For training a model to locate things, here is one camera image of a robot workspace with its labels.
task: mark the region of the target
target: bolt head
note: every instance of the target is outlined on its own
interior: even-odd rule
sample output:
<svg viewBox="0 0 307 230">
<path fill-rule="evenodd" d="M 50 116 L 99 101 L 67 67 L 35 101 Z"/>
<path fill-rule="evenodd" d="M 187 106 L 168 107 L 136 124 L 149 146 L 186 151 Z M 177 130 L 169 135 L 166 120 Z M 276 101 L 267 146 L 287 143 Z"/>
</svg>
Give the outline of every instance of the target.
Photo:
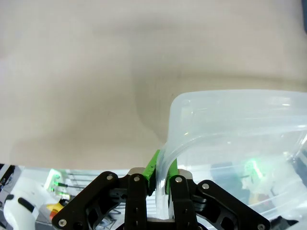
<svg viewBox="0 0 307 230">
<path fill-rule="evenodd" d="M 265 226 L 263 224 L 258 225 L 258 230 L 265 230 Z"/>
<path fill-rule="evenodd" d="M 60 219 L 59 220 L 59 226 L 64 227 L 67 224 L 67 221 L 65 219 Z"/>
<path fill-rule="evenodd" d="M 176 178 L 175 178 L 175 181 L 176 181 L 177 183 L 180 183 L 180 182 L 182 182 L 182 178 L 181 178 L 181 177 L 176 177 Z"/>
<path fill-rule="evenodd" d="M 203 189 L 208 189 L 209 188 L 209 185 L 204 183 L 202 186 L 201 186 Z"/>
</svg>

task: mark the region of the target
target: white object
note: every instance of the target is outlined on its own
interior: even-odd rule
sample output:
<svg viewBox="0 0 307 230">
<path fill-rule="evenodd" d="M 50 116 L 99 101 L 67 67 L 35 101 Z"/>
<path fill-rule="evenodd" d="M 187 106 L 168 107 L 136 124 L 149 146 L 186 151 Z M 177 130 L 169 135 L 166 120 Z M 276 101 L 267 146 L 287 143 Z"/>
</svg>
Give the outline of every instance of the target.
<svg viewBox="0 0 307 230">
<path fill-rule="evenodd" d="M 306 101 L 307 93 L 268 90 L 177 97 L 167 143 L 157 160 L 158 217 L 168 218 L 163 191 L 168 168 L 177 158 L 196 182 L 215 181 L 268 219 L 302 218 L 296 208 L 307 201 L 307 189 L 293 159 L 301 157 L 307 139 Z"/>
<path fill-rule="evenodd" d="M 49 171 L 27 168 L 22 171 L 11 192 L 13 199 L 7 200 L 3 208 L 4 217 L 14 230 L 35 230 L 39 208 L 43 204 L 55 204 L 59 201 L 59 198 L 44 188 Z M 35 207 L 32 213 L 18 202 L 20 197 Z"/>
</svg>

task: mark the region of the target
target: table surface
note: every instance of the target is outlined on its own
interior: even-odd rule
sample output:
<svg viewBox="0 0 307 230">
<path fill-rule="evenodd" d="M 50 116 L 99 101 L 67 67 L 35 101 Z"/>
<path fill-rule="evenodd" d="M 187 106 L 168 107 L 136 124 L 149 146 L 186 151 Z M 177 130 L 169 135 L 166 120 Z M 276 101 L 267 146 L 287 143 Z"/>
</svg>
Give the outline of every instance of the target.
<svg viewBox="0 0 307 230">
<path fill-rule="evenodd" d="M 145 166 L 183 92 L 307 92 L 300 0 L 0 0 L 2 163 Z"/>
</svg>

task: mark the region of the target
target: black mechanical part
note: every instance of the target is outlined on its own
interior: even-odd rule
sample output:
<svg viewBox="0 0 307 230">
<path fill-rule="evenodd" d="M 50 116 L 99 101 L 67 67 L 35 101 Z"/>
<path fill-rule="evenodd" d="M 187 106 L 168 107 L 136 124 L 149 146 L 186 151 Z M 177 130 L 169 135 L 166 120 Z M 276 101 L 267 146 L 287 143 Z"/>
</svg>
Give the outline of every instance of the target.
<svg viewBox="0 0 307 230">
<path fill-rule="evenodd" d="M 184 176 L 170 179 L 169 216 L 175 218 L 176 230 L 198 230 L 195 208 L 190 199 L 189 187 Z"/>
<path fill-rule="evenodd" d="M 270 222 L 212 181 L 188 180 L 198 216 L 218 230 L 269 230 Z"/>
<path fill-rule="evenodd" d="M 147 188 L 142 174 L 133 174 L 129 178 L 128 197 L 125 209 L 125 230 L 146 230 Z"/>
<path fill-rule="evenodd" d="M 287 220 L 279 216 L 278 218 L 271 221 L 271 226 L 272 230 L 286 230 L 297 223 L 297 220 Z"/>
<path fill-rule="evenodd" d="M 218 230 L 269 230 L 270 223 L 212 181 L 195 184 L 176 175 L 170 179 L 169 213 L 173 219 L 147 218 L 150 188 L 142 174 L 118 178 L 101 173 L 53 219 L 60 230 L 94 230 L 108 213 L 126 203 L 125 223 L 118 230 L 207 230 L 196 215 Z"/>
<path fill-rule="evenodd" d="M 109 211 L 126 201 L 129 177 L 101 173 L 52 219 L 52 225 L 62 230 L 95 229 Z"/>
</svg>

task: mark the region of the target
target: clear plastic container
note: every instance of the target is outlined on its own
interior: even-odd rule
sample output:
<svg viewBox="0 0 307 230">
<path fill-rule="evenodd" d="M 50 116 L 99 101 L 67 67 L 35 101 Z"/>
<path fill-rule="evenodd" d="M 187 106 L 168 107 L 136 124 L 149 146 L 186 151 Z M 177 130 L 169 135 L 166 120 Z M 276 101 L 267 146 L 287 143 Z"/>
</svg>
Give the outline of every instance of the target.
<svg viewBox="0 0 307 230">
<path fill-rule="evenodd" d="M 210 179 L 268 219 L 307 215 L 307 93 L 269 90 L 190 92 L 171 105 L 157 160 L 156 205 L 167 219 L 171 163 Z"/>
</svg>

